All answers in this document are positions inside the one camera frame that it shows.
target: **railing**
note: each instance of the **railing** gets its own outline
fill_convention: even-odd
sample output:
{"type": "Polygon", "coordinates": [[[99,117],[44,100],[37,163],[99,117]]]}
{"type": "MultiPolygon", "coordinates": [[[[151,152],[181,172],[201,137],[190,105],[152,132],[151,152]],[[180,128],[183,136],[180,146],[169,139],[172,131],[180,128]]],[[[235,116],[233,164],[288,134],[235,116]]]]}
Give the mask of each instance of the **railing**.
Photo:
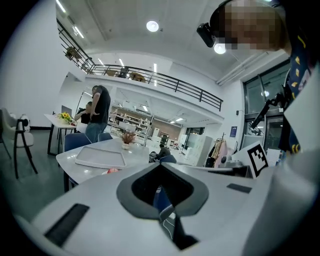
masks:
{"type": "Polygon", "coordinates": [[[133,66],[120,66],[120,65],[94,65],[91,74],[118,77],[123,79],[129,79],[133,81],[139,81],[152,86],[163,86],[174,90],[174,92],[180,92],[190,97],[193,97],[199,102],[207,103],[221,111],[222,99],[217,96],[203,90],[193,84],[176,79],[166,74],[155,73],[153,71],[137,68],[133,66]]]}
{"type": "Polygon", "coordinates": [[[176,79],[174,77],[155,73],[153,71],[120,65],[97,65],[85,53],[72,36],[66,31],[63,25],[57,20],[59,36],[61,39],[62,50],[65,56],[73,61],[80,69],[87,74],[118,77],[133,81],[140,81],[151,86],[162,86],[171,89],[172,92],[180,92],[197,99],[199,102],[207,103],[219,111],[223,100],[206,90],[203,90],[193,84],[176,79]]]}
{"type": "Polygon", "coordinates": [[[80,45],[72,38],[60,21],[58,19],[56,21],[58,23],[59,37],[65,56],[88,74],[95,65],[92,58],[82,50],[80,45]]]}

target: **yellow flowers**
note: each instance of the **yellow flowers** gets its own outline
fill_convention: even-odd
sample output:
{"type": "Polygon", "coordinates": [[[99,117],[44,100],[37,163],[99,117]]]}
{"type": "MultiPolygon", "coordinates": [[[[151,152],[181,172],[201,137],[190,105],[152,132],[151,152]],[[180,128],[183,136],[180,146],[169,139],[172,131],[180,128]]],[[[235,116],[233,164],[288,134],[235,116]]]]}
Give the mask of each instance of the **yellow flowers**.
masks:
{"type": "Polygon", "coordinates": [[[66,120],[69,124],[71,124],[72,121],[73,121],[73,119],[71,118],[71,116],[70,116],[68,113],[66,113],[66,112],[61,113],[61,114],[58,114],[58,118],[63,119],[63,120],[66,120]]]}

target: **white tabletop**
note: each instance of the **white tabletop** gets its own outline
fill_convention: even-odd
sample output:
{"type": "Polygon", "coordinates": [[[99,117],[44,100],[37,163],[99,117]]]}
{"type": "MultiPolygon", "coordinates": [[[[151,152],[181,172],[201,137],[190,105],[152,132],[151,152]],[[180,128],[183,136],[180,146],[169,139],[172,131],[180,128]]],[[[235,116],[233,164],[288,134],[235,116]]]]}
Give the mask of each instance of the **white tabletop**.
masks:
{"type": "Polygon", "coordinates": [[[49,119],[49,121],[57,128],[60,128],[60,129],[75,129],[76,126],[74,125],[70,125],[70,124],[64,124],[62,123],[59,118],[55,117],[54,115],[52,114],[44,114],[44,116],[46,118],[49,119]]]}
{"type": "MultiPolygon", "coordinates": [[[[88,145],[89,147],[102,150],[121,152],[126,162],[126,168],[149,163],[149,149],[139,144],[131,144],[129,150],[122,149],[122,141],[114,138],[88,145]]],[[[61,168],[78,184],[101,175],[107,169],[85,166],[75,163],[75,158],[83,147],[58,154],[56,160],[61,168]]]]}

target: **jeans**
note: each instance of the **jeans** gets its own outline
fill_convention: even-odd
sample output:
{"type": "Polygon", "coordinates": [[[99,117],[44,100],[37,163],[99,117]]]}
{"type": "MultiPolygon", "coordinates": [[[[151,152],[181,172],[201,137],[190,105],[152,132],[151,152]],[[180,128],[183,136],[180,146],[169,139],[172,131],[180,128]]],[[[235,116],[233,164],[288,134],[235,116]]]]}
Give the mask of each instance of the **jeans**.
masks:
{"type": "Polygon", "coordinates": [[[85,135],[91,143],[96,143],[98,141],[98,135],[102,134],[106,127],[107,124],[105,122],[89,122],[85,129],[85,135]]]}

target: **white chair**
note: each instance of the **white chair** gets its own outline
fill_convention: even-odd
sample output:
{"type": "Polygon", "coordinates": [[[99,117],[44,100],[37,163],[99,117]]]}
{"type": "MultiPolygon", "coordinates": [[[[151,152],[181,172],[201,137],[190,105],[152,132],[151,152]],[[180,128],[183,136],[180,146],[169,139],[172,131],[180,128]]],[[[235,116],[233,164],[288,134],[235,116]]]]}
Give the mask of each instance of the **white chair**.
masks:
{"type": "Polygon", "coordinates": [[[7,146],[13,146],[14,172],[17,179],[19,178],[17,165],[17,148],[25,149],[34,172],[38,174],[34,162],[32,161],[32,155],[29,149],[29,147],[33,146],[34,144],[34,136],[29,132],[25,132],[25,127],[28,126],[28,124],[29,122],[27,119],[15,119],[10,116],[6,108],[2,108],[3,144],[10,159],[11,156],[7,150],[7,146]]]}

